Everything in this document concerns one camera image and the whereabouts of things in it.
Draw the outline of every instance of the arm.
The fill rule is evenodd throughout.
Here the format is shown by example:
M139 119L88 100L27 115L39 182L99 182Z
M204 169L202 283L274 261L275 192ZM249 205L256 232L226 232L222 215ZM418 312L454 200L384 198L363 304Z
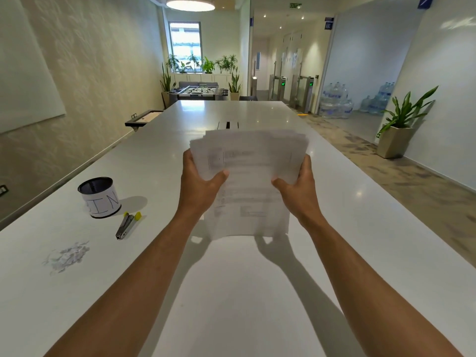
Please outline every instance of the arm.
M282 179L272 183L311 236L342 311L369 357L462 357L325 220L309 155L304 158L294 185Z
M55 343L45 357L133 357L162 305L188 237L229 172L202 180L192 154L183 154L177 212L114 284Z

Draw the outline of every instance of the plant pot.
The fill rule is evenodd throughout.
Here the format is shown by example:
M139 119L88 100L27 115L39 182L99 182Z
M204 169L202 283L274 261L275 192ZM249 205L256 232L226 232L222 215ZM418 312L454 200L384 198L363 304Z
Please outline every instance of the plant pot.
M170 106L170 95L168 91L162 91L162 99L164 100L164 107L167 109Z
M412 136L412 127L399 129L391 126L390 129L384 131L380 136L377 154L382 158L402 157Z

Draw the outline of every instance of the leaf pattern wallpaper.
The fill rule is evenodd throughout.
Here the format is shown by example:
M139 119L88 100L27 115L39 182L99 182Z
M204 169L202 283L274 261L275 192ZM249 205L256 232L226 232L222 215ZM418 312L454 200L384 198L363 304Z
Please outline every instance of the leaf pattern wallpaper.
M162 108L158 7L149 0L21 0L66 115L0 134L0 220Z

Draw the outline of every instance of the white table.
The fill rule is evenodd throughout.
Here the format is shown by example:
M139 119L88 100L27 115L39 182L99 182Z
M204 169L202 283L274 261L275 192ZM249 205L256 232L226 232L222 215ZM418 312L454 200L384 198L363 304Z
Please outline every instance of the white table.
M474 354L476 270L470 264L283 103L192 101L175 103L0 232L1 356L39 357L50 348L173 216L189 141L218 121L234 120L244 130L306 133L329 222L463 354ZM97 176L114 179L125 199L122 211L140 209L145 216L126 240L114 236L120 214L96 220L83 207L77 186ZM362 356L295 218L292 251L275 250L277 264L259 253L253 237L209 244L200 241L200 228L141 356ZM82 263L52 275L42 265L51 250L85 241L90 251Z

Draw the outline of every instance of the recessed ceiling light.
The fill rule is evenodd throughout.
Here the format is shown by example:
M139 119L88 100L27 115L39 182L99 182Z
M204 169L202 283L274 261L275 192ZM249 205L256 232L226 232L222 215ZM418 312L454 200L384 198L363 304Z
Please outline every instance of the recessed ceiling light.
M210 0L167 0L166 5L179 11L211 11L215 5Z

